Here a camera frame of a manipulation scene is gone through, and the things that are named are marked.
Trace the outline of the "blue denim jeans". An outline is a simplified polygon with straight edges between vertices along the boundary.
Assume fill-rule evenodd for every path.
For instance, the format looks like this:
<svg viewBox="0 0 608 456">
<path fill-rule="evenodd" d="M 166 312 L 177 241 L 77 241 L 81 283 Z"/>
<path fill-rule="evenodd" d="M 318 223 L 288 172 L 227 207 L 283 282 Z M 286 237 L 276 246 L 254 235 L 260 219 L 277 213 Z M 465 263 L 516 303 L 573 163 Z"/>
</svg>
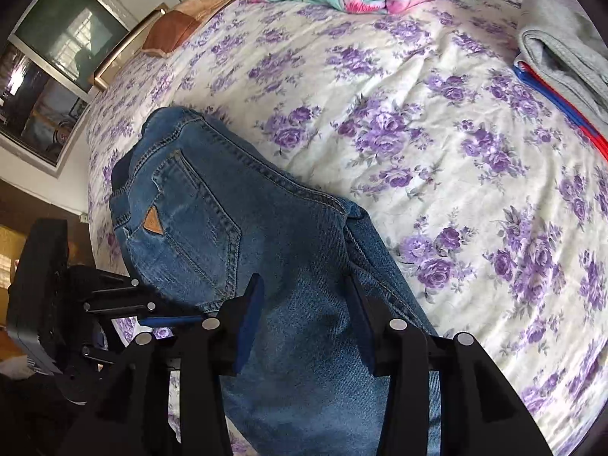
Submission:
<svg viewBox="0 0 608 456">
<path fill-rule="evenodd" d="M 262 455 L 372 455 L 388 381 L 364 366 L 343 288 L 431 324 L 356 203 L 298 183 L 218 119 L 147 118 L 112 173 L 111 220 L 130 274 L 212 314 L 253 274 L 265 299 L 252 353 L 223 381 L 229 419 Z"/>
</svg>

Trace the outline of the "purple floral bedspread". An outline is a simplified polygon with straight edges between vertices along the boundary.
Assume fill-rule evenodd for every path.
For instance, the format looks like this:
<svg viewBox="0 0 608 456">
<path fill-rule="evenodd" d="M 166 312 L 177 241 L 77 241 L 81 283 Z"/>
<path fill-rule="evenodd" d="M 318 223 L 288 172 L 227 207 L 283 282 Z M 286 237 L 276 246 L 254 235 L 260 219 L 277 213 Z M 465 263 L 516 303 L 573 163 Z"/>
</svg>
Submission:
<svg viewBox="0 0 608 456">
<path fill-rule="evenodd" d="M 170 57 L 138 55 L 84 124 L 96 263 L 123 270 L 110 174 L 149 113 L 214 113 L 364 207 L 437 331 L 474 334 L 572 454 L 607 401 L 607 163 L 516 77 L 522 2 L 236 1 Z"/>
</svg>

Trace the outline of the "white framed window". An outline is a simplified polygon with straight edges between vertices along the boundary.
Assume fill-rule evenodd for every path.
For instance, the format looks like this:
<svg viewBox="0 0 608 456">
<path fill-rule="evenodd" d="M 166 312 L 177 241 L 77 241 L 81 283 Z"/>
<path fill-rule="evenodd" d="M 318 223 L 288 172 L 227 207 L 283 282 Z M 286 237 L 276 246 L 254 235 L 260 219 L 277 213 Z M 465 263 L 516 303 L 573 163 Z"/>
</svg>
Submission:
<svg viewBox="0 0 608 456">
<path fill-rule="evenodd" d="M 96 69 L 135 20 L 119 0 L 1 0 L 1 146 L 58 176 Z"/>
</svg>

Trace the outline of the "red blue folded garment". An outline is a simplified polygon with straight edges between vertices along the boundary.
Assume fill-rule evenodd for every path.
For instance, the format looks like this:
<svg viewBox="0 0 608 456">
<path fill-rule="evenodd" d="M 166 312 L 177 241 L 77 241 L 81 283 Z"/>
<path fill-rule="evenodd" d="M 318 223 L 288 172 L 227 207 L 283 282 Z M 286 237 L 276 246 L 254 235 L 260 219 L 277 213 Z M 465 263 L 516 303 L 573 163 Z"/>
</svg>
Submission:
<svg viewBox="0 0 608 456">
<path fill-rule="evenodd" d="M 518 79 L 533 90 L 546 97 L 595 147 L 603 158 L 607 158 L 607 139 L 589 122 L 589 120 L 568 100 L 546 82 L 526 62 L 517 62 L 513 70 Z"/>
</svg>

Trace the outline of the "grey folded garment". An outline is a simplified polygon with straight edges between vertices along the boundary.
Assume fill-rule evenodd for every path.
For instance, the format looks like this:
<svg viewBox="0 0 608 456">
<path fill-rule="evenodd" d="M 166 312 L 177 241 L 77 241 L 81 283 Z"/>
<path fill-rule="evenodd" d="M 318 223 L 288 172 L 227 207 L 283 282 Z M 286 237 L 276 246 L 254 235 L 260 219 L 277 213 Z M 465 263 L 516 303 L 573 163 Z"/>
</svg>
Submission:
<svg viewBox="0 0 608 456">
<path fill-rule="evenodd" d="M 594 24 L 556 0 L 522 0 L 516 62 L 525 62 L 602 135 L 607 48 Z"/>
</svg>

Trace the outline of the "brown wooden bed frame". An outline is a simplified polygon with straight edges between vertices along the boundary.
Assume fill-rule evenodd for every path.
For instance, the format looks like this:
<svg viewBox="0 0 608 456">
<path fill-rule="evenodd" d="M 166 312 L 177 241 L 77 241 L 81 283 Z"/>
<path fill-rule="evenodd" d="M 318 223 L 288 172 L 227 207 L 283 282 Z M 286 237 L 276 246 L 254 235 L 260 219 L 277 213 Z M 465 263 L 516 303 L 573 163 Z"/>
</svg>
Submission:
<svg viewBox="0 0 608 456">
<path fill-rule="evenodd" d="M 90 77 L 100 91 L 135 55 L 166 59 L 199 27 L 235 0 L 184 0 L 173 8 L 161 4 L 140 21 L 101 61 Z"/>
</svg>

